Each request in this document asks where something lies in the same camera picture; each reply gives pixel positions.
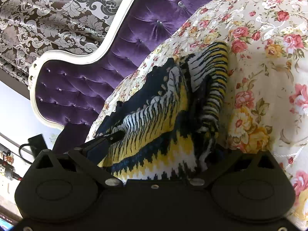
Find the floral bedspread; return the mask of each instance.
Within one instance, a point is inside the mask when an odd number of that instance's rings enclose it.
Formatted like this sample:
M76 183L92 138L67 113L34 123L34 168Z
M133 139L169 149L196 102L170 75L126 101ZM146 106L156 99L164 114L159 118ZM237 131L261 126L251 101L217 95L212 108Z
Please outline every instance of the floral bedspread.
M106 100L92 139L117 101L128 100L153 66L202 50L229 46L229 79L218 142L256 153L270 150L290 179L296 202L289 219L308 227L307 0L215 0L198 9L159 45Z

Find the metal screw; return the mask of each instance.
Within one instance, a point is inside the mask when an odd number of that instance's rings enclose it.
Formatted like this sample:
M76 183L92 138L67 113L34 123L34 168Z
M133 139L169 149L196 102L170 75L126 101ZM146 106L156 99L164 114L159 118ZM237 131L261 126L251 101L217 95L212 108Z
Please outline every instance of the metal screw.
M156 185L156 184L154 184L154 185L151 186L151 189L158 189L158 188L159 188L159 186Z
M33 230L32 230L32 228L30 228L30 227L24 227L24 228L23 228L23 231L33 231Z
M193 178L189 180L189 183L193 186L203 186L205 181L201 178Z
M108 186L117 186L121 183L121 181L119 179L116 179L116 178L109 178L109 179L105 180L105 183Z

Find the wall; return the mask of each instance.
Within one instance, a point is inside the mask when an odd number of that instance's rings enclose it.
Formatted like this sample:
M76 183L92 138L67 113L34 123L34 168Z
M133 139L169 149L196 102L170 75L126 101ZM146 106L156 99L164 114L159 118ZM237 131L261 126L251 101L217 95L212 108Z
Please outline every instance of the wall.
M17 81L14 77L8 75L5 71L0 69L0 81L14 89L16 92L30 100L30 94L27 86Z
M49 149L61 131L43 125L34 115L30 101L0 81L0 133L22 145L43 134Z
M29 99L17 93L0 81L0 143L14 153L16 173L21 177L27 172L29 164L18 157L18 147L28 143L28 138L43 134L49 149L60 133L60 130L43 125L34 115ZM22 151L25 159L33 161L33 157ZM0 210L5 208L13 219L21 215L15 204L14 194L19 181L10 181L0 175Z

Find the white carved frame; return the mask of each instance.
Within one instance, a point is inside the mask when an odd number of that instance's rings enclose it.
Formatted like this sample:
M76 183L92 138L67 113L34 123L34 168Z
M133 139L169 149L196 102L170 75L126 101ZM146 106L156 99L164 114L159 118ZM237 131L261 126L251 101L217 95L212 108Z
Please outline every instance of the white carved frame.
M49 60L61 60L61 61L67 61L74 64L89 64L93 63L97 60L99 60L101 57L103 57L109 48L111 47L111 44L114 41L114 38L127 14L129 11L131 5L133 4L134 0L122 0L119 9L110 25L110 28L106 34L105 39L103 40L102 44L98 47L96 51L89 55L75 55L63 50L49 50L45 53L43 53L39 58L37 58L32 66L29 69L29 86L28 89L30 91L30 102L31 106L33 108L35 116L41 121L44 125L47 125L52 128L57 128L60 130L63 130L64 126L52 122L46 118L44 118L40 111L38 110L36 99L35 99L35 87L36 87L36 81L37 77L39 75L39 72L45 62Z

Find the crystal button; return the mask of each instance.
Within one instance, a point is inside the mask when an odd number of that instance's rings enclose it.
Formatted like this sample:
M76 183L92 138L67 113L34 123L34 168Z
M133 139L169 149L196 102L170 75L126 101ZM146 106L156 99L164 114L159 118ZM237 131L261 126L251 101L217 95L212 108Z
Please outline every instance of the crystal button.
M178 5L179 5L179 7L185 7L185 5L184 5L184 3L183 2L181 2L181 1L179 1L178 3L177 3Z

